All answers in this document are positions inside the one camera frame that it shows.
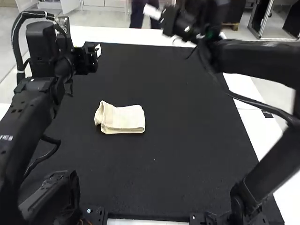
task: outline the person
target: person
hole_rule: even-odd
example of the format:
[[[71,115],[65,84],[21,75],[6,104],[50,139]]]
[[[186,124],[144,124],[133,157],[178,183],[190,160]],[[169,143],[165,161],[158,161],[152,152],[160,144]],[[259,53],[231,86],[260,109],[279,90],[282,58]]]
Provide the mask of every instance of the person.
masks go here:
[[[144,7],[148,3],[149,5],[159,8],[158,0],[132,0],[132,13],[130,17],[130,26],[129,28],[142,28],[144,20]],[[160,22],[150,18],[151,20],[151,29],[160,29]]]

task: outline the black mat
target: black mat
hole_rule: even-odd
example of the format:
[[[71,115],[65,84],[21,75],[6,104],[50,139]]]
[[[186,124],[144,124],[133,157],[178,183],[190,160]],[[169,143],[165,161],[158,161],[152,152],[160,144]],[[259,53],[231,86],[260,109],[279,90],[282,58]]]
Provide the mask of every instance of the black mat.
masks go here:
[[[228,211],[231,187],[257,158],[233,100],[195,56],[182,59],[190,51],[102,44],[98,72],[74,79],[75,97],[65,97],[46,132],[62,139],[61,148],[23,189],[32,193],[51,171],[76,169],[82,203],[111,217],[187,221],[190,212]],[[101,100],[141,105],[145,133],[102,134],[94,125]],[[49,149],[40,144],[35,157]],[[283,222],[273,199],[265,209]]]

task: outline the beige towel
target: beige towel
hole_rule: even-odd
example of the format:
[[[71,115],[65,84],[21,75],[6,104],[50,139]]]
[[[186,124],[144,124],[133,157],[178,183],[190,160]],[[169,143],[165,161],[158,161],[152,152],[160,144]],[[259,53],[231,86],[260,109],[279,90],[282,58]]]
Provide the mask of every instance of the beige towel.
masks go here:
[[[95,113],[95,125],[101,124],[105,134],[143,133],[145,131],[145,114],[140,105],[115,107],[105,101]]]

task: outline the gray floor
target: gray floor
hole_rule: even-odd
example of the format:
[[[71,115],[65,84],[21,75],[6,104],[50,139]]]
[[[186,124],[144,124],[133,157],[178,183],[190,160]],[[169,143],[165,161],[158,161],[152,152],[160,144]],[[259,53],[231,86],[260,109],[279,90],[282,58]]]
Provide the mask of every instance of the gray floor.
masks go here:
[[[47,10],[55,15],[60,14],[61,10]],[[16,8],[0,7],[0,82],[6,74],[14,67],[15,59],[10,45],[10,33],[12,24],[18,15]],[[129,27],[129,16],[125,16],[123,12],[103,12],[103,11],[73,11],[68,14],[71,25],[78,26],[99,26],[99,27]],[[250,12],[245,12],[240,22],[239,31],[232,31],[230,28],[224,28],[224,33],[227,38],[236,38],[248,41],[256,41],[256,38],[248,30],[247,25],[250,19]],[[280,26],[283,24],[282,15],[273,13],[273,16],[268,20],[264,37],[286,37]],[[20,30],[20,47],[24,55],[27,50],[25,38],[25,27]],[[145,17],[143,28],[150,27],[149,18]],[[4,80],[4,83],[15,81]],[[281,84],[255,79],[253,82],[258,88],[264,100],[271,105],[280,107],[288,112],[292,111],[293,91]],[[285,122],[277,118],[277,121],[282,129],[285,128]]]

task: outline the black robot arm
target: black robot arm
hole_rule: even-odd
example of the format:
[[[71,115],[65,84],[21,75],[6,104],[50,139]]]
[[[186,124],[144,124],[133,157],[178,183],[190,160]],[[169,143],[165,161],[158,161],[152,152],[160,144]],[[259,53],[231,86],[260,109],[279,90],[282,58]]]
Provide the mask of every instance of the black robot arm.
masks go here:
[[[15,53],[19,52],[15,32],[21,26],[19,21],[23,22],[27,15],[32,15],[32,12],[20,13],[15,22],[18,26],[13,27]],[[60,140],[52,139],[44,132],[58,113],[66,93],[65,84],[72,85],[74,75],[96,72],[100,46],[85,43],[83,47],[73,47],[68,17],[58,18],[56,23],[31,23],[27,26],[26,38],[32,77],[25,78],[23,71],[18,72],[15,95],[0,122],[1,223],[47,224],[47,219],[53,221],[56,218],[56,224],[76,224],[80,216],[76,172],[53,172],[20,206],[18,196],[30,171],[58,149]],[[18,70],[24,70],[19,54],[16,54],[16,60]],[[55,144],[56,148],[28,166],[40,140]],[[40,212],[43,212],[42,217],[38,216]]]
[[[300,169],[300,44],[292,42],[248,42],[220,37],[229,0],[202,0],[198,16],[177,7],[163,11],[146,5],[144,13],[162,23],[163,34],[177,35],[196,44],[195,52],[213,78],[237,73],[281,83],[296,90],[293,115],[231,92],[237,100],[284,118],[289,127],[268,154],[231,189],[232,210],[220,217],[211,213],[191,214],[192,225],[266,225],[261,205]]]

